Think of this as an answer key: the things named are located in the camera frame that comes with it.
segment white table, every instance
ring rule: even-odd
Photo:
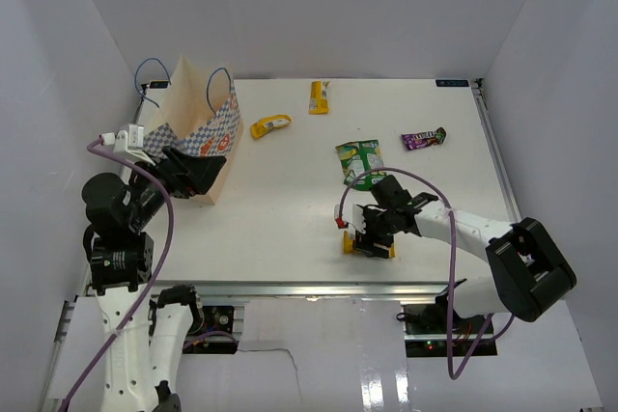
[[[309,79],[237,80],[245,131],[216,206],[174,202],[176,229],[162,282],[427,283],[447,278],[448,246],[398,234],[397,258],[342,253],[333,221],[344,189],[335,146],[379,139],[386,166],[408,169],[438,186],[461,209],[508,220],[492,156],[470,88],[438,88],[433,80],[334,79],[330,114],[309,115]],[[140,123],[153,114],[145,103]],[[288,114],[292,124],[257,141],[248,127]],[[402,133],[443,126],[446,142],[406,151]],[[400,182],[411,194],[427,190]],[[349,200],[371,203],[369,193]],[[167,228],[164,211],[146,231],[157,254]],[[489,274],[459,253],[458,276]]]

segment shopping bag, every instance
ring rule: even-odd
[[[225,68],[208,72],[181,56],[159,109],[146,124],[144,149],[160,159],[163,147],[175,147],[191,156],[225,156],[226,163],[206,195],[195,200],[214,205],[242,134],[234,79]]]

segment yellow object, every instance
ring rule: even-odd
[[[288,115],[275,115],[262,118],[251,125],[251,136],[254,139],[264,137],[274,129],[283,129],[292,122]]]
[[[351,235],[347,231],[344,231],[344,253],[348,255],[349,253],[353,253],[353,252],[354,252],[354,239],[351,237]]]
[[[355,251],[353,235],[348,233],[348,231],[344,231],[344,254],[349,255]],[[388,249],[388,258],[395,258],[395,243]]]
[[[330,81],[313,81],[311,83],[310,115],[325,115],[328,113],[328,97],[326,96],[328,84],[330,84]]]

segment candy wrapper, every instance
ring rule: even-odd
[[[341,161],[341,168],[344,171],[344,176],[346,176],[345,185],[350,185],[355,177],[365,171],[384,166],[377,140],[348,142],[336,147],[336,149],[337,154],[339,154],[339,161]],[[386,173],[382,171],[371,173],[359,180],[353,189],[367,191],[385,177]]]
[[[402,134],[406,150],[418,150],[431,145],[441,145],[445,139],[446,131],[443,127],[430,130],[429,132],[419,132],[418,134]]]

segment white floor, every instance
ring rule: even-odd
[[[245,309],[239,348],[263,352],[184,355],[183,412],[576,412],[601,405],[564,303],[533,324],[516,321],[498,342],[498,355],[471,359],[457,381],[448,378],[444,359],[406,359],[399,308],[254,301]],[[66,393],[102,343],[93,298],[80,299],[73,318],[51,398]],[[496,326],[504,318],[496,316]],[[103,383],[99,365],[71,412],[98,410]]]

